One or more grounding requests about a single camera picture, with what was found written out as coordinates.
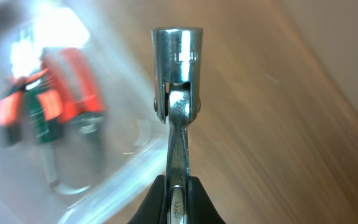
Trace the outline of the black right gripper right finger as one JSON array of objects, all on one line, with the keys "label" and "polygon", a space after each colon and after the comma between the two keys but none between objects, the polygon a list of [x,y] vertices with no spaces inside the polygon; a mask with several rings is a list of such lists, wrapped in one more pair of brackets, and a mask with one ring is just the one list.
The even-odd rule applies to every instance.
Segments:
[{"label": "black right gripper right finger", "polygon": [[215,209],[199,178],[190,176],[188,221],[190,224],[226,224]]}]

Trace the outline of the silver wrench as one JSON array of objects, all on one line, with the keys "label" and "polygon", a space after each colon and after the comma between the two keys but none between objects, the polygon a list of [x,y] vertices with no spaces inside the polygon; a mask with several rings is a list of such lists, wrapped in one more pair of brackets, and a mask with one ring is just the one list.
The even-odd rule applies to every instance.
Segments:
[{"label": "silver wrench", "polygon": [[187,223],[189,182],[188,126],[200,111],[200,70],[203,29],[160,27],[152,31],[155,72],[154,106],[170,127],[167,149],[169,224]]}]

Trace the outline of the clear plastic container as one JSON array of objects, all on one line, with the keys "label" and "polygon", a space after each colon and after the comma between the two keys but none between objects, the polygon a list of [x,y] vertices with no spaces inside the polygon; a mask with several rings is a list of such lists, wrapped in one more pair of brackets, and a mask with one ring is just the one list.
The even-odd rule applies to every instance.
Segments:
[{"label": "clear plastic container", "polygon": [[104,223],[165,162],[145,76],[85,2],[0,1],[0,223]]}]

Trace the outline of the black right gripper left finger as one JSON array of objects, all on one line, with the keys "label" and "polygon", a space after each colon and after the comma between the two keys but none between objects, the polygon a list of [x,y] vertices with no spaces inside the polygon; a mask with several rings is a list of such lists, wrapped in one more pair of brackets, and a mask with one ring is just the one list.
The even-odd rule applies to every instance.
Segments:
[{"label": "black right gripper left finger", "polygon": [[166,223],[166,216],[166,180],[164,175],[158,175],[128,224],[164,224]]}]

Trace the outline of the green handled screwdriver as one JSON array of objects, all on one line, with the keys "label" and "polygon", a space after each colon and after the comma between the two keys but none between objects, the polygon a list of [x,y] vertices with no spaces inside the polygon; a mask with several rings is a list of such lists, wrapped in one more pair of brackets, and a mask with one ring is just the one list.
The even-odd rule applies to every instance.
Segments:
[{"label": "green handled screwdriver", "polygon": [[25,88],[25,102],[34,125],[36,141],[40,145],[46,180],[51,188],[56,189],[61,184],[54,151],[55,141],[62,137],[58,120],[62,113],[60,96],[49,85],[31,83]]}]

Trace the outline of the red handled wire cutters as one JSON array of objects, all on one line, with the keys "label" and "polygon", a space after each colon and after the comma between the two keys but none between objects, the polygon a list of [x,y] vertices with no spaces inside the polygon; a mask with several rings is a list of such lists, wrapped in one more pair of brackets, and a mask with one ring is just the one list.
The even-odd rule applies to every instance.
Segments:
[{"label": "red handled wire cutters", "polygon": [[77,47],[46,47],[41,59],[60,94],[63,111],[59,121],[74,126],[84,136],[99,134],[106,106],[83,51]]}]

